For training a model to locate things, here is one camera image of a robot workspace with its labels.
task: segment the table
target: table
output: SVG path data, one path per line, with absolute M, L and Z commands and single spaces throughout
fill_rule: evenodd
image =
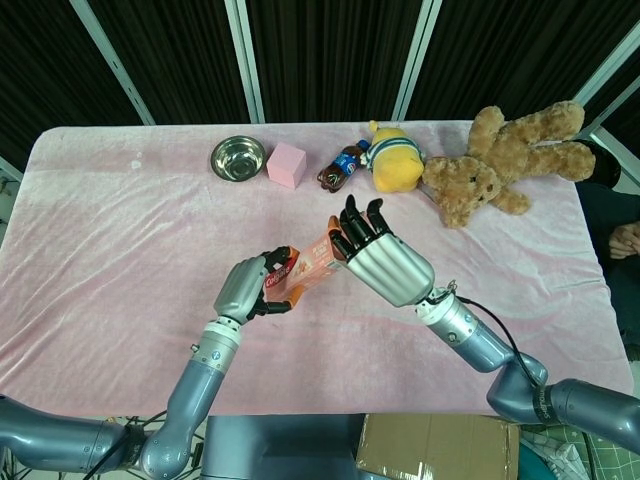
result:
M 469 122 L 407 122 L 428 156 L 464 152 Z M 266 173 L 220 180 L 209 155 L 252 135 L 308 152 L 297 190 Z M 31 154 L 0 250 L 0 391 L 71 415 L 163 410 L 228 271 L 279 245 L 322 234 L 348 193 L 378 197 L 357 174 L 337 194 L 315 174 L 371 138 L 366 123 L 57 128 Z M 528 179 L 524 216 L 487 206 L 469 228 L 443 227 L 420 191 L 383 195 L 400 237 L 428 258 L 437 284 L 491 308 L 552 382 L 582 378 L 624 393 L 632 378 L 575 187 Z M 486 323 L 498 330 L 490 319 Z M 295 311 L 258 318 L 213 413 L 492 413 L 480 374 L 425 327 L 346 270 Z

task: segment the curtain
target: curtain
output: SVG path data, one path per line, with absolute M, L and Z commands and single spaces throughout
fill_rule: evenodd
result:
M 140 119 L 68 0 L 0 0 L 0 156 L 24 171 L 62 125 Z
M 391 118 L 421 0 L 247 0 L 268 122 Z
M 158 124 L 247 123 L 224 0 L 91 0 Z
M 640 158 L 640 90 L 620 105 L 602 126 Z
M 407 118 L 571 99 L 638 20 L 637 0 L 444 0 Z
M 600 115 L 625 88 L 640 75 L 640 48 L 638 48 L 616 73 L 587 102 L 584 124 L 589 125 Z

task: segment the plastic bottle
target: plastic bottle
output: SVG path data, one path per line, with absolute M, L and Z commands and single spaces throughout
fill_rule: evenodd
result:
M 336 193 L 360 166 L 360 155 L 369 149 L 369 142 L 360 140 L 356 145 L 342 149 L 340 155 L 318 173 L 318 181 L 324 190 Z

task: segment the stuffed toy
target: stuffed toy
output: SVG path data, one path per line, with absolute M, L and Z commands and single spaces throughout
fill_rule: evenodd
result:
M 408 192 L 418 185 L 424 163 L 418 144 L 399 128 L 378 128 L 369 122 L 374 132 L 371 147 L 361 162 L 373 172 L 373 184 L 383 193 Z
M 508 123 L 498 107 L 481 110 L 471 126 L 466 155 L 432 158 L 422 174 L 445 225 L 466 226 L 471 214 L 487 203 L 507 213 L 525 213 L 531 201 L 510 188 L 523 178 L 552 173 L 571 181 L 588 178 L 595 157 L 585 145 L 536 145 L 572 138 L 583 121 L 584 110 L 575 102 L 558 102 Z

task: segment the pink cube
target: pink cube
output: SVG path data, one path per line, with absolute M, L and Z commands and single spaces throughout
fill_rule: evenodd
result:
M 269 178 L 289 188 L 296 188 L 307 168 L 307 154 L 286 143 L 278 143 L 267 162 Z

